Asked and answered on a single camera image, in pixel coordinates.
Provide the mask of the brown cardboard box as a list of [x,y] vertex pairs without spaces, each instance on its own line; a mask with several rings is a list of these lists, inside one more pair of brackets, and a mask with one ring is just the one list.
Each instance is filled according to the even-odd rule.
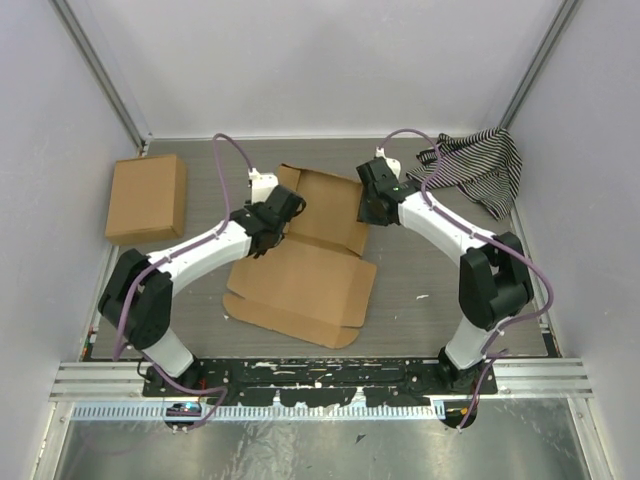
[[358,220],[362,185],[285,164],[277,177],[306,207],[277,247],[233,264],[223,306],[236,320],[344,348],[365,323],[377,271],[362,258],[369,233]]
[[185,232],[187,166],[175,154],[115,164],[105,237],[134,245],[178,239]]

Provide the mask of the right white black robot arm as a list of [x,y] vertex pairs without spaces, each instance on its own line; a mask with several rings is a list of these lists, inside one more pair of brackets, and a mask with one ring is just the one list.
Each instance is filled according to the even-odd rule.
[[363,190],[358,221],[398,225],[437,247],[459,270],[463,314],[452,339],[438,354],[442,387],[462,394],[471,387],[501,322],[515,318],[533,299],[519,238],[496,235],[454,213],[415,180],[400,181],[400,163],[378,154],[356,168]]

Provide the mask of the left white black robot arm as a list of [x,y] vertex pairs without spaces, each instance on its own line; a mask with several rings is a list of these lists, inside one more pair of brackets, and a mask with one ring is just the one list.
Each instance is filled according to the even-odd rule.
[[214,270],[277,247],[285,227],[305,208],[302,196],[276,185],[264,200],[226,211],[213,228],[183,243],[150,254],[135,248],[121,254],[98,302],[98,312],[116,329],[112,359],[130,346],[176,395],[222,392],[202,387],[199,360],[171,328],[173,299]]

